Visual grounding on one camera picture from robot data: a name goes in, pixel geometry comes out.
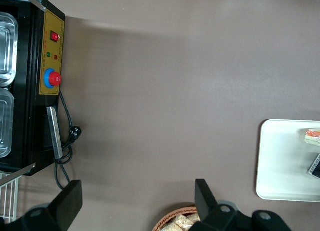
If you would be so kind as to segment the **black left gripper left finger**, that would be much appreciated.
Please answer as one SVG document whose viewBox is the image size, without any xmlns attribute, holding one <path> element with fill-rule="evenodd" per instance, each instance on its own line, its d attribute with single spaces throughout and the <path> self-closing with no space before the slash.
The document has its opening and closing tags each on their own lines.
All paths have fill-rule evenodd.
<svg viewBox="0 0 320 231">
<path fill-rule="evenodd" d="M 22 217 L 22 229 L 24 231 L 67 231 L 82 207 L 82 182 L 72 180 L 51 203 L 29 210 Z"/>
</svg>

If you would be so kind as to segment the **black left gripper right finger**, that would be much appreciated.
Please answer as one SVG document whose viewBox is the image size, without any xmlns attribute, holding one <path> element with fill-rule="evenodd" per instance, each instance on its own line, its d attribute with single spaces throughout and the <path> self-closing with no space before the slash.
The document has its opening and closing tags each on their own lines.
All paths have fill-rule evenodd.
<svg viewBox="0 0 320 231">
<path fill-rule="evenodd" d="M 200 221 L 191 229 L 193 231 L 234 231 L 238 209 L 228 201 L 218 202 L 205 179 L 195 180 L 194 203 Z"/>
</svg>

